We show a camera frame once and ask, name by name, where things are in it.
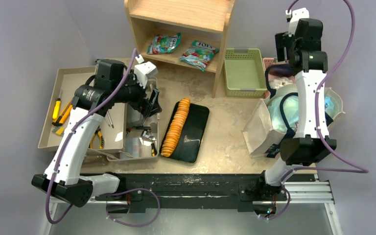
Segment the light blue plastic grocery bag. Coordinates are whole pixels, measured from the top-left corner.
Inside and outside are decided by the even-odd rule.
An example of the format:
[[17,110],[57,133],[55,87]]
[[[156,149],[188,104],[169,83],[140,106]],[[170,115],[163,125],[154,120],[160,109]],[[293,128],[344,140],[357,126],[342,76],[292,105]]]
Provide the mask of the light blue plastic grocery bag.
[[[284,119],[293,131],[297,131],[299,122],[299,98],[297,95],[291,95],[284,98],[289,93],[296,93],[295,85],[289,85],[289,90],[285,94],[274,97],[267,104],[270,114],[272,127],[281,133],[287,131]],[[341,97],[331,88],[326,88],[324,106],[326,112],[327,125],[329,126],[337,117],[343,113],[343,102]]]

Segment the orange spiral bread loaf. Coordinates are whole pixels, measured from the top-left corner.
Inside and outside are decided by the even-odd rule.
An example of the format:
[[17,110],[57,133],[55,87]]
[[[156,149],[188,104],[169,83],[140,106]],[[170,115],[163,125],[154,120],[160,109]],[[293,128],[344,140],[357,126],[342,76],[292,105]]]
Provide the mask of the orange spiral bread loaf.
[[190,99],[183,98],[179,101],[177,110],[171,120],[168,132],[163,140],[161,155],[170,157],[174,152],[182,132],[182,128],[188,117],[190,107]]

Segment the black rectangular tray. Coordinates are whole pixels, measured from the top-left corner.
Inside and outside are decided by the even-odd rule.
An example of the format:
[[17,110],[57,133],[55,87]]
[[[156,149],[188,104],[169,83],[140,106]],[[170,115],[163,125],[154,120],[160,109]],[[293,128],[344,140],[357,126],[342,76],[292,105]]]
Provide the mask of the black rectangular tray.
[[[173,113],[171,115],[170,121],[168,123],[167,129],[164,134],[164,138],[168,132],[171,120],[177,110],[179,101],[175,104]],[[192,104],[190,102],[189,113],[186,122],[182,128],[181,136],[179,142],[170,155],[166,157],[171,160],[183,162],[186,164],[193,164],[197,161],[200,146],[202,143],[203,135],[205,132],[205,127],[207,125],[209,117],[209,108],[197,104]],[[160,147],[159,155],[161,155],[163,141]]]

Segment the left candy bag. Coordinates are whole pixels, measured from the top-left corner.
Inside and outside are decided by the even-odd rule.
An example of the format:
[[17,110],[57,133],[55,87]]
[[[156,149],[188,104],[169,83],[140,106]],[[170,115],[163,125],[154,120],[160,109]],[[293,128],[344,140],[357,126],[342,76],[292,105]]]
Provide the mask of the left candy bag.
[[156,34],[148,46],[147,54],[172,53],[180,44],[181,33],[173,36]]

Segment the yellow utility knife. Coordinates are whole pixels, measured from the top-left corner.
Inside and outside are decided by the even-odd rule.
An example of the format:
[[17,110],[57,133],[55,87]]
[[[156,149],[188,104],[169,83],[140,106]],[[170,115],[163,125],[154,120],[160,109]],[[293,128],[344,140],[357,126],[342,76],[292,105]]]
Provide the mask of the yellow utility knife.
[[52,122],[52,125],[54,126],[52,132],[54,134],[58,135],[58,136],[63,136],[63,134],[64,134],[65,128],[62,127],[62,126],[65,123],[65,121],[68,119],[68,117],[70,116],[70,113],[71,113],[71,110],[72,110],[71,102],[72,102],[72,100],[70,100],[68,102],[66,107],[61,112],[60,116],[58,118],[56,118],[55,121]]

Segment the green plastic basket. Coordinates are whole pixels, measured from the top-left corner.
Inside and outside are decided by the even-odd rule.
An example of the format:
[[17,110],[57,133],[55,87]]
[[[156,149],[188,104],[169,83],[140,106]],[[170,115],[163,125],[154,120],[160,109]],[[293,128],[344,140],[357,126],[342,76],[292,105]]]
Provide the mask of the green plastic basket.
[[258,48],[227,48],[224,59],[226,96],[262,98],[267,91]]

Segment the beige canvas tote bag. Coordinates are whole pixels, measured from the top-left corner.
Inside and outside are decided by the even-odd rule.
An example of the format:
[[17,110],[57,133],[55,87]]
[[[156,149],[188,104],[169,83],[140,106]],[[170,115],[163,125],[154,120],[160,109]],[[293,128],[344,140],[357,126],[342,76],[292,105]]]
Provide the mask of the beige canvas tote bag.
[[[289,93],[297,93],[296,85],[286,85],[277,90],[272,98],[260,99],[251,117],[242,129],[251,158],[275,158],[276,146],[286,135],[286,125],[281,117],[280,104],[282,98]],[[299,125],[299,101],[297,96],[286,98],[283,111],[292,131],[296,132]],[[341,97],[331,88],[325,89],[325,111],[337,121],[343,112]]]

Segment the wooden shelf unit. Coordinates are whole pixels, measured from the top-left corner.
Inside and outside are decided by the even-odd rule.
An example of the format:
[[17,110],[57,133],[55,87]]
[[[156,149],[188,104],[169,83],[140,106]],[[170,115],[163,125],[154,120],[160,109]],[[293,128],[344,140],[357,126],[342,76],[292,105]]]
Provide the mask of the wooden shelf unit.
[[[190,67],[179,60],[195,40],[220,49],[205,70],[215,74],[212,97],[216,96],[222,74],[225,50],[231,24],[233,0],[126,0],[124,9],[133,40],[143,57]],[[173,53],[147,54],[156,34],[173,36],[181,33]]]

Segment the pink plastic basket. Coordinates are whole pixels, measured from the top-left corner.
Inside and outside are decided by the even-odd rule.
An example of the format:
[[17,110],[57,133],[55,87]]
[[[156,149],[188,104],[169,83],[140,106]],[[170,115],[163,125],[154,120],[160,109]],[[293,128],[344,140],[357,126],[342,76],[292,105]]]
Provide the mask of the pink plastic basket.
[[267,91],[264,93],[264,98],[271,98],[276,93],[276,89],[273,88],[273,81],[276,77],[276,71],[273,68],[274,58],[263,58],[263,65],[265,68],[265,84]]

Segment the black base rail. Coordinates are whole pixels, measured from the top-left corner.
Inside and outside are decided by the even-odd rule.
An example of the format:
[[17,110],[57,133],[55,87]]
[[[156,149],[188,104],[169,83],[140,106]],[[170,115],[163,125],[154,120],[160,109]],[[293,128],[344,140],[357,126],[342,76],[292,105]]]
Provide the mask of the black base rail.
[[253,212],[258,201],[286,202],[285,190],[271,196],[259,174],[150,174],[122,173],[119,192],[131,190],[127,196],[103,194],[89,202],[120,204],[130,202],[131,213],[146,209],[231,209]]

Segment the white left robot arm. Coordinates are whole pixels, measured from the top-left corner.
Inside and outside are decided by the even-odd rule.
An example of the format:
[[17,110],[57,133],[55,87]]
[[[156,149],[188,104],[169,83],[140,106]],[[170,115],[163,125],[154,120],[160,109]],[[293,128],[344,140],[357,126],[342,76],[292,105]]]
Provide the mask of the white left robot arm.
[[86,177],[80,169],[93,135],[115,104],[127,103],[145,118],[161,112],[159,91],[146,92],[148,80],[157,72],[151,62],[126,66],[117,60],[101,60],[97,72],[76,89],[59,148],[44,173],[33,176],[32,185],[76,207],[102,194],[114,200],[124,198],[126,186],[119,176],[105,173]]

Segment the right candy bag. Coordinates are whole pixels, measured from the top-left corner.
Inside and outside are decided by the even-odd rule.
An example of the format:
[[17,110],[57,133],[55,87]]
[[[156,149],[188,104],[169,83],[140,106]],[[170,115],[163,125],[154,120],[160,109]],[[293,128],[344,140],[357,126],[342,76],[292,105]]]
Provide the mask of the right candy bag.
[[213,57],[220,51],[219,48],[210,44],[195,40],[180,56],[179,61],[195,66],[205,71]]

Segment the stubby black yellow screwdriver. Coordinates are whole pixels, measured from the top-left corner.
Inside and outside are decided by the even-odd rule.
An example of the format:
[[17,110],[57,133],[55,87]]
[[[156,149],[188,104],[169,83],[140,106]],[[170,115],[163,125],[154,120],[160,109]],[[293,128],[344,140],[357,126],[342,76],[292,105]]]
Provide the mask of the stubby black yellow screwdriver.
[[155,156],[157,156],[157,149],[156,149],[156,146],[155,146],[155,144],[154,143],[151,143],[151,156],[152,157],[155,157]]

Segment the white garlic bulb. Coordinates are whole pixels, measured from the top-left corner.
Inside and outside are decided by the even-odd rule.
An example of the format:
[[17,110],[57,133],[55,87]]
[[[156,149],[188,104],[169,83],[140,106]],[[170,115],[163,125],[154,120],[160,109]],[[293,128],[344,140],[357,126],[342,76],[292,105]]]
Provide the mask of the white garlic bulb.
[[294,79],[288,77],[278,77],[269,80],[269,87],[273,90],[277,90],[285,85],[290,85],[294,83]]

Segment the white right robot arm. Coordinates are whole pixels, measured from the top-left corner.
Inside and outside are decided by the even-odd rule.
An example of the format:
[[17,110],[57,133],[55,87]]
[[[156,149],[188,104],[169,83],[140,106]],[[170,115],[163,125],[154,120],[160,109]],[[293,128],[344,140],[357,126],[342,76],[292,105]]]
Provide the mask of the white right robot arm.
[[325,87],[322,83],[328,71],[328,56],[321,49],[323,24],[320,20],[301,18],[289,23],[290,33],[275,36],[280,59],[288,59],[297,91],[284,96],[299,99],[299,123],[295,132],[287,130],[280,142],[280,158],[264,171],[255,186],[256,195],[267,199],[281,191],[290,173],[302,166],[320,162],[336,149],[337,141],[329,138],[325,112]]

